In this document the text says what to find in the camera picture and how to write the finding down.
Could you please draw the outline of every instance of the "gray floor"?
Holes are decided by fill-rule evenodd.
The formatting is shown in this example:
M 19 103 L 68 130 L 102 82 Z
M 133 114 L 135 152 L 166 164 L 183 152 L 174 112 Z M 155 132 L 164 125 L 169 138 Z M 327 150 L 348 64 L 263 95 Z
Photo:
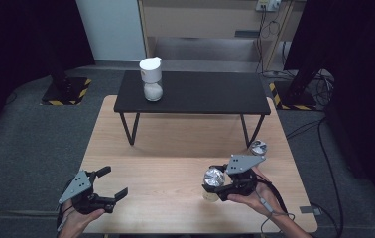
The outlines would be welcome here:
M 163 70 L 188 71 L 255 72 L 259 58 L 252 41 L 227 40 L 163 39 L 159 41 L 156 54 L 164 59 Z M 96 66 L 69 71 L 71 76 L 92 79 L 79 106 L 39 105 L 51 82 L 48 77 L 17 88 L 0 116 L 0 211 L 55 211 L 64 183 L 80 166 L 102 99 L 117 94 L 127 69 L 137 69 L 137 63 L 103 61 Z M 282 69 L 280 56 L 271 69 Z M 265 75 L 267 77 L 261 78 L 267 95 L 271 96 L 268 83 L 283 80 L 275 78 L 283 74 L 267 72 Z M 315 91 L 315 87 L 315 83 L 311 84 L 309 91 Z M 278 114 L 286 135 L 324 116 L 317 111 L 280 110 Z M 328 125 L 322 124 L 320 132 L 342 204 L 342 237 L 375 237 L 375 187 L 369 180 L 353 177 Z M 290 139 L 289 145 L 310 201 L 326 209 L 339 223 L 338 203 L 317 127 Z M 326 214 L 316 219 L 318 230 L 315 236 L 335 236 L 335 229 Z M 54 237 L 55 227 L 53 217 L 0 214 L 0 237 Z M 85 234 L 83 237 L 100 235 Z

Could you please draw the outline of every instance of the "human hand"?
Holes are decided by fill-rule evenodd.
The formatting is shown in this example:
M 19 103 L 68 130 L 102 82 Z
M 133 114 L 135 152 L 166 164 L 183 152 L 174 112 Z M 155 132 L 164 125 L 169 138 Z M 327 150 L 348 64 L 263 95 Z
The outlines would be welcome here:
M 252 168 L 253 171 L 261 178 L 268 180 L 262 172 L 259 170 L 258 166 Z M 243 203 L 254 209 L 255 211 L 270 217 L 272 212 L 269 211 L 264 204 L 261 201 L 261 198 L 264 198 L 266 202 L 272 207 L 273 211 L 279 212 L 279 213 L 284 213 L 284 211 L 281 209 L 280 204 L 277 201 L 277 198 L 275 195 L 272 193 L 272 191 L 263 183 L 258 182 L 256 186 L 256 192 L 252 192 L 252 194 L 248 196 L 243 196 L 239 194 L 229 194 L 227 199 L 238 202 L 238 203 Z
M 85 230 L 91 221 L 98 219 L 104 212 L 104 209 L 95 210 L 89 214 L 81 214 L 72 207 L 71 200 L 63 204 L 63 219 L 66 219 L 59 235 L 60 238 L 76 238 Z

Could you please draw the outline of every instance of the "white cup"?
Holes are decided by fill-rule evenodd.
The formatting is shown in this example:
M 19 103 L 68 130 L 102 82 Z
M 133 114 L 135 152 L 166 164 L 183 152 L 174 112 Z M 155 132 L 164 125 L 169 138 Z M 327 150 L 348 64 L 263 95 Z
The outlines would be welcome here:
M 146 58 L 139 63 L 144 81 L 144 95 L 149 101 L 158 101 L 163 96 L 161 59 Z

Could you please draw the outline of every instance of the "white wall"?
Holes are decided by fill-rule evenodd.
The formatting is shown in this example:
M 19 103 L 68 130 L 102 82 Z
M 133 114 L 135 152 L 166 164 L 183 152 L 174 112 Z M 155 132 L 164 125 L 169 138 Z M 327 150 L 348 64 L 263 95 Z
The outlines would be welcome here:
M 77 0 L 95 60 L 146 57 L 137 0 Z

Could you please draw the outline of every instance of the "power outlet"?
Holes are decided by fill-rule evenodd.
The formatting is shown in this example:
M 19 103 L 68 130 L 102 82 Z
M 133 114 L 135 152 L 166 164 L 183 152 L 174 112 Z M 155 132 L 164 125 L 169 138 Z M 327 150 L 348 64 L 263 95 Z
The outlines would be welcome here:
M 256 11 L 276 12 L 280 9 L 281 0 L 258 0 Z

